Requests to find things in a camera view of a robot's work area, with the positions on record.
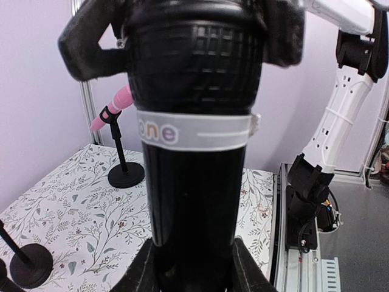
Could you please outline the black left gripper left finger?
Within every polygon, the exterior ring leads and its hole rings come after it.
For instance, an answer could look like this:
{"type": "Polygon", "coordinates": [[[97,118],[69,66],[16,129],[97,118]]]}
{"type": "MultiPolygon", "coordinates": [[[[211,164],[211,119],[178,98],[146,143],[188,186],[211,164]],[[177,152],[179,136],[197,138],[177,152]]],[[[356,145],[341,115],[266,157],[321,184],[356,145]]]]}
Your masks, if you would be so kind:
{"type": "Polygon", "coordinates": [[[139,249],[122,278],[114,285],[112,292],[160,291],[154,254],[153,241],[151,238],[148,238],[139,249]]]}

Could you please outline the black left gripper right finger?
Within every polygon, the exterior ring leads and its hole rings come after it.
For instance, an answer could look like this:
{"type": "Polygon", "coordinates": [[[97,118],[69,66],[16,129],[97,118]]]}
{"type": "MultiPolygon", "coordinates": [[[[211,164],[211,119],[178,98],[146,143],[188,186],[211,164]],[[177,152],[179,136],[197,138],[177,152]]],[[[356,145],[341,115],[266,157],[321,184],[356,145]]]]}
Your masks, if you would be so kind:
{"type": "Polygon", "coordinates": [[[277,291],[262,273],[243,240],[239,237],[234,239],[232,255],[232,291],[277,291]]]}

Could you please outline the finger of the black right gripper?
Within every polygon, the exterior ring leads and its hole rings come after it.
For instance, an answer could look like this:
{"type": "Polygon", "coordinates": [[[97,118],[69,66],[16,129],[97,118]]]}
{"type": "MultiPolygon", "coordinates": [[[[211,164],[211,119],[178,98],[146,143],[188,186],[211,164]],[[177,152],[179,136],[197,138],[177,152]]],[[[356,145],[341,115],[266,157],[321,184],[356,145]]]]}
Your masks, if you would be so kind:
{"type": "Polygon", "coordinates": [[[70,75],[77,81],[128,72],[124,49],[102,49],[99,41],[111,24],[120,27],[128,1],[84,1],[58,38],[58,48],[70,75]]]}
{"type": "Polygon", "coordinates": [[[259,2],[266,36],[263,63],[281,68],[300,64],[305,34],[305,10],[301,1],[259,2]]]}

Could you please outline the pink microphone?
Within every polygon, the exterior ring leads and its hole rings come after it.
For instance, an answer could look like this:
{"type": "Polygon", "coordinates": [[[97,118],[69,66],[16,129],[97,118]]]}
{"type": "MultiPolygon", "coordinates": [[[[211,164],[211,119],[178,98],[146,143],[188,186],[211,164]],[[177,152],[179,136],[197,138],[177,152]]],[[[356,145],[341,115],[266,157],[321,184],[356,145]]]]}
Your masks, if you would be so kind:
{"type": "Polygon", "coordinates": [[[122,110],[133,104],[133,97],[129,85],[120,89],[113,97],[112,101],[107,104],[107,109],[103,109],[98,117],[92,121],[91,130],[98,131],[106,124],[110,115],[118,114],[122,110]]]}

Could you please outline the short black mic stand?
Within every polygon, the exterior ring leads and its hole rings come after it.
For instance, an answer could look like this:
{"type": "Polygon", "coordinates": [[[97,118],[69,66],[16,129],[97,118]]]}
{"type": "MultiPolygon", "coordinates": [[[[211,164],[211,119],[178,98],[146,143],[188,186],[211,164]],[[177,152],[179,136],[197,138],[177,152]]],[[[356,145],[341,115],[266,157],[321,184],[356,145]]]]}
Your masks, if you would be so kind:
{"type": "Polygon", "coordinates": [[[110,169],[108,173],[108,182],[111,186],[118,189],[127,189],[134,187],[142,182],[145,178],[145,169],[136,162],[127,162],[121,142],[122,134],[120,132],[118,117],[121,114],[119,111],[113,114],[105,106],[100,113],[100,118],[103,122],[109,124],[111,136],[115,142],[117,154],[120,164],[110,169]]]}

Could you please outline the black microphone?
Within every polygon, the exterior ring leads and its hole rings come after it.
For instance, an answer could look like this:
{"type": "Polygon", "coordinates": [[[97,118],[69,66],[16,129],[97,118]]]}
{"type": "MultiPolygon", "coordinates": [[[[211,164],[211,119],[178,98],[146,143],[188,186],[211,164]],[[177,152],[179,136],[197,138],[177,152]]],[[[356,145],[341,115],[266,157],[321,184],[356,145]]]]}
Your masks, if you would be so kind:
{"type": "Polygon", "coordinates": [[[126,5],[128,81],[162,291],[229,285],[266,30],[255,1],[126,5]]]}

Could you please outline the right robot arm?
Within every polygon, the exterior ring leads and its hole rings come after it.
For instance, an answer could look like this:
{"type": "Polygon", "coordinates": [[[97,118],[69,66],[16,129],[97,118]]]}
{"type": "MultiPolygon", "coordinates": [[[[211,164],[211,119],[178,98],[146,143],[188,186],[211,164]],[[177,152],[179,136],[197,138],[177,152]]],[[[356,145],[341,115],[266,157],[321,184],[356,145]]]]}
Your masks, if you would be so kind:
{"type": "Polygon", "coordinates": [[[329,195],[355,117],[388,66],[387,11],[373,1],[85,1],[58,40],[74,79],[126,72],[144,144],[243,148],[263,63],[299,64],[305,13],[339,29],[336,82],[288,174],[288,214],[303,226],[329,195]]]}

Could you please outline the right aluminium frame post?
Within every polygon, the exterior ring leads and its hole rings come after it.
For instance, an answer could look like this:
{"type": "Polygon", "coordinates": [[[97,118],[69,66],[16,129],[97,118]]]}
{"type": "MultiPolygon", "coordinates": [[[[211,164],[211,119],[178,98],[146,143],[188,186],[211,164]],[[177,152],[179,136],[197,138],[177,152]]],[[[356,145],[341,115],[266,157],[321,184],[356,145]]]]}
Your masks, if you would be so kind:
{"type": "MultiPolygon", "coordinates": [[[[74,16],[78,12],[83,1],[70,0],[70,3],[71,3],[72,16],[74,16]]],[[[86,120],[88,123],[88,129],[91,135],[92,143],[96,145],[103,145],[103,138],[101,132],[99,130],[97,131],[91,130],[92,121],[96,118],[94,97],[92,94],[91,84],[89,82],[80,82],[79,84],[80,84],[81,99],[83,101],[84,111],[86,114],[86,120]]]]}

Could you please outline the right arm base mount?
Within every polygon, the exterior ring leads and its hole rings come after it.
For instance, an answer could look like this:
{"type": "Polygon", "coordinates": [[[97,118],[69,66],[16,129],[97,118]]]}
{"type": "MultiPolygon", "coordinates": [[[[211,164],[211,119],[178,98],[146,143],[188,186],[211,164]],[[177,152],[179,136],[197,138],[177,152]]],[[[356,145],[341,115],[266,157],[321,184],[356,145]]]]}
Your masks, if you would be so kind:
{"type": "Polygon", "coordinates": [[[286,187],[286,246],[308,253],[318,248],[317,235],[331,233],[341,226],[341,213],[332,192],[322,204],[303,201],[292,186],[286,187]]]}

